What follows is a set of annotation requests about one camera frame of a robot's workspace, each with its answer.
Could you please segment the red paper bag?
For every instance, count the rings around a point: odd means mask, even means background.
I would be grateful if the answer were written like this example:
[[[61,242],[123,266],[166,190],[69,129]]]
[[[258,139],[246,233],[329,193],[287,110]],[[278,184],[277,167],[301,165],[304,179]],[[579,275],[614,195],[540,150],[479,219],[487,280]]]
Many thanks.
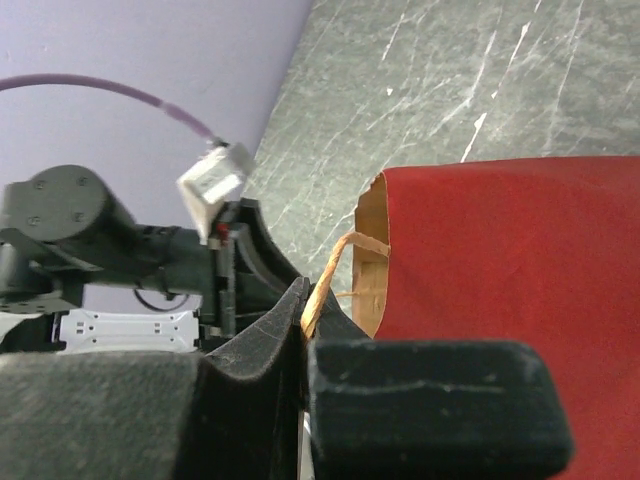
[[[549,362],[577,436],[568,477],[638,477],[637,157],[383,171],[305,306],[307,333],[347,246],[353,314],[367,335],[529,343]]]

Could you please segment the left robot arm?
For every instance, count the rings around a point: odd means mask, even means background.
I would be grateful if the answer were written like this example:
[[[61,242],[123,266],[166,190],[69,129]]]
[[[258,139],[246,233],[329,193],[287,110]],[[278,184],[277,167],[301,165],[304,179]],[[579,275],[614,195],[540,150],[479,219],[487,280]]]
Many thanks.
[[[1,349],[61,354],[212,350],[272,309],[297,270],[259,203],[227,202],[209,240],[137,223],[91,170],[62,165],[6,186]]]

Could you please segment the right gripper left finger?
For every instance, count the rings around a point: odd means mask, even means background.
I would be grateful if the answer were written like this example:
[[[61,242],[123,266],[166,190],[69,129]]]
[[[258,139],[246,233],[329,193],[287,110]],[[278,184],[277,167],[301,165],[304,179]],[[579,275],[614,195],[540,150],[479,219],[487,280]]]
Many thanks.
[[[308,292],[209,354],[3,355],[2,477],[297,478]]]

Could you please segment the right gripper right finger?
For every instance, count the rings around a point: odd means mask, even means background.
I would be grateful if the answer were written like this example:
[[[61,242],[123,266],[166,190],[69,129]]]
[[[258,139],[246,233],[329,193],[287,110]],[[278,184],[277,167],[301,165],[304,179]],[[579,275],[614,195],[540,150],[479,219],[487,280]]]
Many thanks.
[[[574,453],[522,343],[317,340],[308,380],[319,479],[548,479]]]

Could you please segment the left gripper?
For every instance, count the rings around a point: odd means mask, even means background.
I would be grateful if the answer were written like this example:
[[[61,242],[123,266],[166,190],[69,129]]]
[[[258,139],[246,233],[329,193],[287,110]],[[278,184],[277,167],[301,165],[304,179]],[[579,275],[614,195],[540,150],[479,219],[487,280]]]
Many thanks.
[[[212,290],[202,299],[202,344],[222,345],[274,307],[300,273],[275,244],[254,199],[224,203],[206,246]]]

